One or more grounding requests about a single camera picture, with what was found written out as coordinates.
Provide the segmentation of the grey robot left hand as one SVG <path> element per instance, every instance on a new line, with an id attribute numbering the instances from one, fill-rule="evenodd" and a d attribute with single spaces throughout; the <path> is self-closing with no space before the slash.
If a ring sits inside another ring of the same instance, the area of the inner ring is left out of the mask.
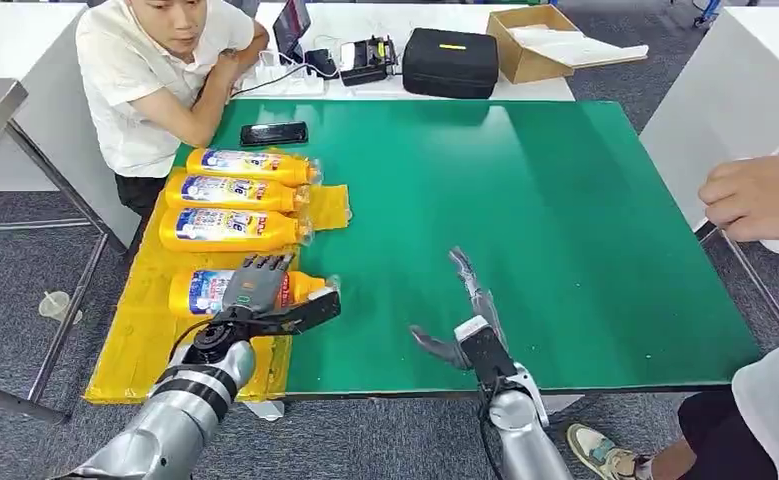
<path id="1" fill-rule="evenodd" d="M 229 280 L 221 312 L 236 307 L 253 313 L 271 311 L 293 259 L 293 253 L 247 256 Z"/>

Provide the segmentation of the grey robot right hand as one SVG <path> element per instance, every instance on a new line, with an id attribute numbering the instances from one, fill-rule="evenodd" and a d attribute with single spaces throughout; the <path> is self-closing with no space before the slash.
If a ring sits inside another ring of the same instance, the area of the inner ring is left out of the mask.
<path id="1" fill-rule="evenodd" d="M 477 275 L 467 255 L 459 248 L 449 250 L 449 258 L 457 267 L 459 279 L 464 284 L 472 307 L 472 317 L 481 316 L 492 328 L 497 339 L 504 348 L 507 348 L 504 332 L 498 316 L 497 308 L 490 290 L 481 286 Z M 433 356 L 444 360 L 452 367 L 459 370 L 471 370 L 472 364 L 460 346 L 460 340 L 454 340 L 451 344 L 442 342 L 429 334 L 418 325 L 409 326 L 417 344 Z"/>

